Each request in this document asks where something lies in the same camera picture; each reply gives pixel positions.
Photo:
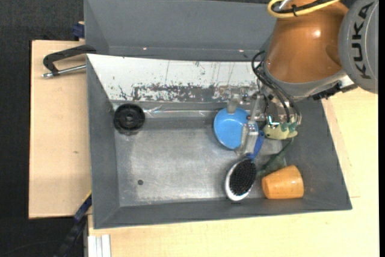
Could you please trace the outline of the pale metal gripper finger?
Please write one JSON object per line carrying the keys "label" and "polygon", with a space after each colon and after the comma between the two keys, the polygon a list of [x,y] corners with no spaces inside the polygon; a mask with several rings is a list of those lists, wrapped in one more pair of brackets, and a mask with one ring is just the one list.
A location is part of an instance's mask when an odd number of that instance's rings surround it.
{"label": "pale metal gripper finger", "polygon": [[257,124],[245,124],[241,130],[241,144],[237,147],[237,156],[253,154],[258,136]]}
{"label": "pale metal gripper finger", "polygon": [[234,114],[236,112],[236,109],[238,105],[241,102],[241,95],[240,94],[233,94],[231,95],[231,98],[229,99],[227,103],[226,110],[229,114]]}

